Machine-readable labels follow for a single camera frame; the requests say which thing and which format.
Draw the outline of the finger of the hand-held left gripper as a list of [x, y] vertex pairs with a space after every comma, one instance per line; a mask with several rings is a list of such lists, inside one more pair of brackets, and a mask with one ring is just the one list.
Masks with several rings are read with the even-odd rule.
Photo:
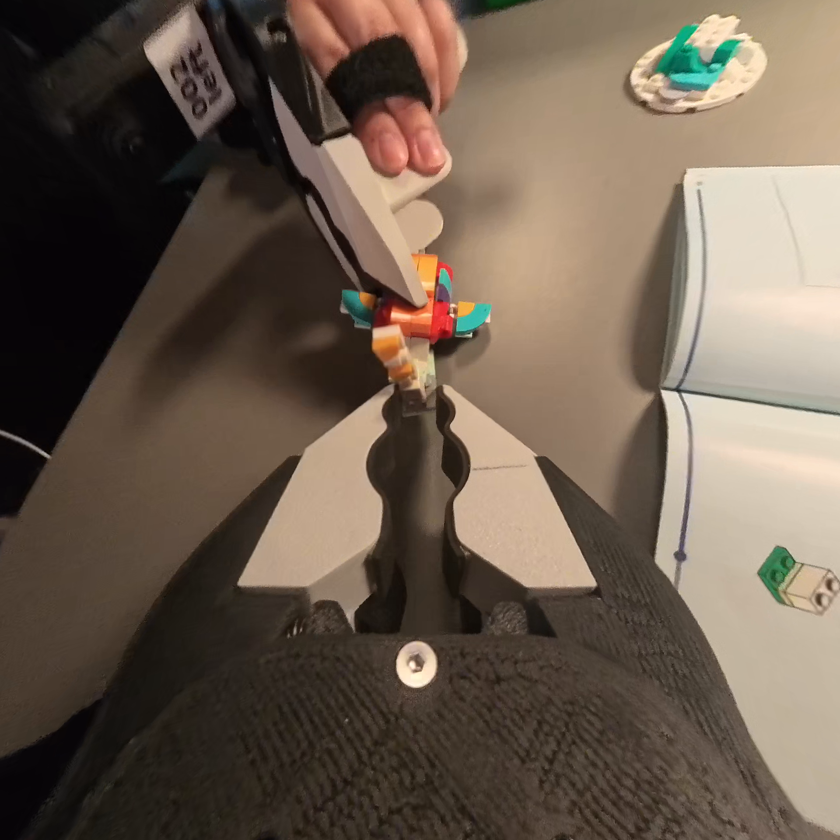
[[309, 141], [273, 80], [269, 80], [269, 98], [276, 123], [277, 147], [288, 183], [301, 198], [322, 239], [352, 284], [360, 291], [379, 292], [378, 282], [362, 267], [353, 242], [343, 230], [343, 216], [322, 166], [318, 147]]
[[379, 287], [417, 308], [424, 306], [427, 295], [396, 215], [447, 177], [453, 165], [451, 154], [445, 151], [443, 167], [432, 175], [411, 169], [382, 175], [350, 133], [325, 141], [320, 161], [343, 221], [350, 226], [348, 238], [360, 267]]

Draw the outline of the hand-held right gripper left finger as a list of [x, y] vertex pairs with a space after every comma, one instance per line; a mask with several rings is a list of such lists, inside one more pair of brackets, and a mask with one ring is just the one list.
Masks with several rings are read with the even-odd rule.
[[368, 458], [385, 434], [388, 385], [307, 446], [238, 579], [253, 594], [333, 601], [347, 617], [372, 594], [383, 502]]

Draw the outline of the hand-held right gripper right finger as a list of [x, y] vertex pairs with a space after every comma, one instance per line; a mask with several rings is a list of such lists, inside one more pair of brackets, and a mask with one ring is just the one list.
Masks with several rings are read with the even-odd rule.
[[438, 390], [455, 590], [489, 615], [502, 602], [589, 595], [596, 582], [536, 454], [449, 385]]

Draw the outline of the multicoloured lego model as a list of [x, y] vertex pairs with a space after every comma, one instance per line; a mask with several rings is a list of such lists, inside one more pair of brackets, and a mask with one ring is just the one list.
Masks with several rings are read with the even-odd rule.
[[465, 339], [491, 319], [491, 305], [456, 301], [454, 271], [435, 255], [413, 255], [413, 262], [426, 293], [422, 307], [411, 306], [392, 294], [343, 290], [340, 311], [350, 316], [358, 329], [396, 326], [407, 338], [427, 340]]

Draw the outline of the lego instruction booklet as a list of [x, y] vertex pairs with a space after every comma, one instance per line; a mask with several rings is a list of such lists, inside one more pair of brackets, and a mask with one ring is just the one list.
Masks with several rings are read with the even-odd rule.
[[839, 828], [839, 168], [688, 170], [655, 560], [795, 808]]

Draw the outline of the round white lego base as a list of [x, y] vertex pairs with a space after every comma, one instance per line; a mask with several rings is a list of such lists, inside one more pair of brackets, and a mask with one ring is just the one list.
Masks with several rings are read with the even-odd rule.
[[683, 26], [639, 58], [628, 80], [635, 99], [658, 113], [717, 109], [755, 87], [769, 60], [737, 16], [713, 14]]

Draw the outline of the person's left hand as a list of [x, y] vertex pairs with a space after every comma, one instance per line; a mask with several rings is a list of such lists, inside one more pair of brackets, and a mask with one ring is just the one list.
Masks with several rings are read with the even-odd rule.
[[372, 166], [388, 176], [406, 168], [441, 171], [445, 143], [438, 116], [455, 96], [464, 63], [463, 31], [446, 1], [292, 1], [290, 23], [302, 51], [322, 79], [354, 51], [377, 39], [401, 36], [410, 46], [432, 99], [407, 96], [372, 102], [351, 120]]

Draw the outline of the person's black clothing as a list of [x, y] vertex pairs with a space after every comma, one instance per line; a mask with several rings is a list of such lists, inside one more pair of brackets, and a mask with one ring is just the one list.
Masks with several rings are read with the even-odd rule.
[[59, 150], [2, 138], [2, 518], [19, 512], [192, 193], [116, 201]]

